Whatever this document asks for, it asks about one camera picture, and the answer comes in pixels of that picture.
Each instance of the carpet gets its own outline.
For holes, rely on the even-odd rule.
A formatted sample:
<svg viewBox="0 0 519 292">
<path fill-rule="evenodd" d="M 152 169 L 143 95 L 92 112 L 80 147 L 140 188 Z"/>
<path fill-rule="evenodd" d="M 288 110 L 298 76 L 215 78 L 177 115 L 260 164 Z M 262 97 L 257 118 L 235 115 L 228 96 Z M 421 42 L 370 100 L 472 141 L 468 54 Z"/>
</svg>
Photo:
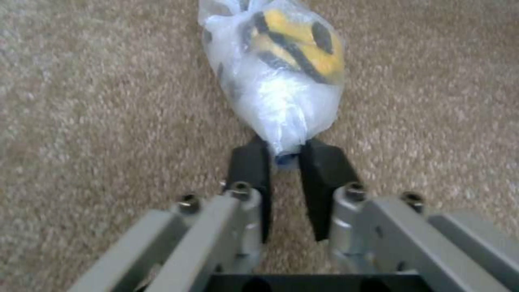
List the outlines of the carpet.
<svg viewBox="0 0 519 292">
<path fill-rule="evenodd" d="M 346 39 L 338 119 L 372 196 L 421 192 L 519 236 L 519 4 L 311 0 Z M 215 195 L 253 133 L 193 0 L 0 2 L 0 290 L 61 291 L 147 210 Z M 273 174 L 260 273 L 326 273 L 299 174 Z"/>
</svg>

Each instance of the black stripe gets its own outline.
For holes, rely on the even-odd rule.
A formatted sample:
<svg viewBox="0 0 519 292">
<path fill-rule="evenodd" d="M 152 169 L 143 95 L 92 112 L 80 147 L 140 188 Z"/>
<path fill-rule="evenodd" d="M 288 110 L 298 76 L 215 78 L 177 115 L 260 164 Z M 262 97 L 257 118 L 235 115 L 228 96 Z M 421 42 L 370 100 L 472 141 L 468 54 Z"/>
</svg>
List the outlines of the black stripe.
<svg viewBox="0 0 519 292">
<path fill-rule="evenodd" d="M 332 36 L 324 25 L 320 22 L 314 22 L 312 24 L 312 36 L 316 45 L 321 50 L 324 50 L 328 54 L 333 54 Z"/>
<path fill-rule="evenodd" d="M 260 60 L 269 65 L 269 67 L 271 67 L 272 69 L 285 69 L 292 71 L 295 70 L 295 68 L 292 65 L 290 65 L 290 63 L 274 55 L 274 53 L 271 51 L 258 52 L 258 57 Z"/>
<path fill-rule="evenodd" d="M 269 32 L 268 36 L 274 43 L 289 52 L 292 58 L 294 58 L 297 64 L 301 67 L 303 72 L 310 76 L 315 82 L 327 83 L 326 79 L 316 70 L 312 63 L 310 63 L 308 58 L 306 58 L 305 54 L 299 49 L 297 45 L 287 41 L 286 38 L 280 33 Z"/>
<path fill-rule="evenodd" d="M 263 14 L 263 12 L 260 11 L 256 14 L 254 14 L 253 19 L 254 19 L 254 25 L 258 29 L 259 33 L 268 32 L 268 24 L 267 24 L 267 21 L 265 20 L 265 15 Z"/>
</svg>

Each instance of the yellow and black object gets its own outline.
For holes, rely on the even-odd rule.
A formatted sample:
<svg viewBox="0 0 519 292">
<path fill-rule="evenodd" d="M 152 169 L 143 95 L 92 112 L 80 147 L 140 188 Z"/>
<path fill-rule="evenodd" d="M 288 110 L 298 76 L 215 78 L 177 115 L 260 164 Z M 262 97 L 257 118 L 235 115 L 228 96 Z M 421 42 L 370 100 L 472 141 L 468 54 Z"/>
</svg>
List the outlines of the yellow and black object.
<svg viewBox="0 0 519 292">
<path fill-rule="evenodd" d="M 322 23 L 293 22 L 278 9 L 256 13 L 242 31 L 247 51 L 274 69 L 304 72 L 314 81 L 343 81 L 343 48 Z"/>
</svg>

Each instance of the clear plastic bag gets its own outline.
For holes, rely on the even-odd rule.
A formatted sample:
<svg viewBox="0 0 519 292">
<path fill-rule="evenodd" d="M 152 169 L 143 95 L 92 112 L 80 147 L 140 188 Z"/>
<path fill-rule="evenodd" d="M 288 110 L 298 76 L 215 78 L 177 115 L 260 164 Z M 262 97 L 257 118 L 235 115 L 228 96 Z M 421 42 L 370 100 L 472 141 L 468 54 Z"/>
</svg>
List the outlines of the clear plastic bag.
<svg viewBox="0 0 519 292">
<path fill-rule="evenodd" d="M 238 116 L 274 156 L 328 129 L 344 88 L 343 41 L 291 0 L 199 0 L 209 63 Z"/>
</svg>

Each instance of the screw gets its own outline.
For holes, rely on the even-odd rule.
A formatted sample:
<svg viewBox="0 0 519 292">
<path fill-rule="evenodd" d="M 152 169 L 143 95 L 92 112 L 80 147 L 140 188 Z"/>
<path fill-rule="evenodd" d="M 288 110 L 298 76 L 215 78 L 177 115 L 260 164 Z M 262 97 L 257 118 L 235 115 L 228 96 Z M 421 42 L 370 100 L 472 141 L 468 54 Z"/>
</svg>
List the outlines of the screw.
<svg viewBox="0 0 519 292">
<path fill-rule="evenodd" d="M 247 201 L 251 197 L 251 185 L 244 181 L 237 181 L 231 184 L 232 196 L 240 201 Z"/>
<path fill-rule="evenodd" d="M 183 195 L 178 204 L 180 211 L 185 214 L 194 214 L 200 209 L 200 200 L 194 192 Z"/>
<path fill-rule="evenodd" d="M 364 186 L 356 181 L 349 182 L 345 186 L 345 197 L 347 200 L 355 203 L 360 203 L 366 200 L 366 189 Z"/>
<path fill-rule="evenodd" d="M 411 207 L 416 213 L 422 214 L 424 212 L 424 198 L 415 192 L 403 192 L 400 199 Z"/>
</svg>

